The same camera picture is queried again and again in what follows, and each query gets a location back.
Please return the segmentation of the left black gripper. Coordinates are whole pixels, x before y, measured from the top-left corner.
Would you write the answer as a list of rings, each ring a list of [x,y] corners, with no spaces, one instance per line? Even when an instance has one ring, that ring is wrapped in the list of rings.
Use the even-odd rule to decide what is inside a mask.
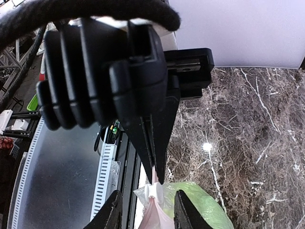
[[[212,50],[197,48],[165,51],[169,75],[164,108],[153,114],[152,143],[153,165],[161,184],[164,183],[167,147],[171,138],[180,99],[202,97],[202,89],[212,82],[214,68]]]

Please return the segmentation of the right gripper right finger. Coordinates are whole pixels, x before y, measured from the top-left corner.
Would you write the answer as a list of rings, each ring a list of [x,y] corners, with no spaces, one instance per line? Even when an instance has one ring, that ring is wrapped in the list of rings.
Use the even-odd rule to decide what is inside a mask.
[[[176,229],[212,229],[183,190],[174,197],[174,227]]]

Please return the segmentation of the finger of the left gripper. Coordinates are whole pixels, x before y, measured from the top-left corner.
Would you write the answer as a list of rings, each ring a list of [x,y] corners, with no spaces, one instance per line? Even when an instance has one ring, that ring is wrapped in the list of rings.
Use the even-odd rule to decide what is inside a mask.
[[[140,157],[149,182],[152,183],[154,160],[153,143],[151,142],[153,136],[151,117],[142,116],[127,119],[123,122],[123,128]]]

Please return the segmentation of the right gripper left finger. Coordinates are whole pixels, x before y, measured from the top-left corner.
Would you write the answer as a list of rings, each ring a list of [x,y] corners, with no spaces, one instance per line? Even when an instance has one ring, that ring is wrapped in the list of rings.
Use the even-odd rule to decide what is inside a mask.
[[[115,190],[93,220],[84,229],[121,229],[122,193]]]

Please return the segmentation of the green toy bitter gourd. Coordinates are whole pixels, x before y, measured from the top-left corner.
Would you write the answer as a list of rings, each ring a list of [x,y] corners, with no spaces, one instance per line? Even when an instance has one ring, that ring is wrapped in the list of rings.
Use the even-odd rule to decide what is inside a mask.
[[[174,197],[183,190],[204,220],[214,229],[233,229],[234,226],[221,206],[195,182],[176,182],[163,184],[164,212],[174,218]]]

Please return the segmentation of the clear dotted zip bag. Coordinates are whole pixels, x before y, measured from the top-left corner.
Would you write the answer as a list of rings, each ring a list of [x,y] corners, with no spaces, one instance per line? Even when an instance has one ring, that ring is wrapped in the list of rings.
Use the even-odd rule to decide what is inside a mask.
[[[194,182],[152,183],[134,190],[144,206],[141,229],[232,229],[220,205]]]

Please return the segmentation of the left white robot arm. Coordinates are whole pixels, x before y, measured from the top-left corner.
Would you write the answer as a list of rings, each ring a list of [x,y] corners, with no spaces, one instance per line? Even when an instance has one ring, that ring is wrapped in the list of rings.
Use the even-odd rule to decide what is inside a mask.
[[[123,127],[151,184],[164,183],[166,150],[180,101],[202,97],[214,67],[210,49],[179,50],[173,32],[162,35],[161,43],[168,67],[165,107],[147,117],[136,117]]]

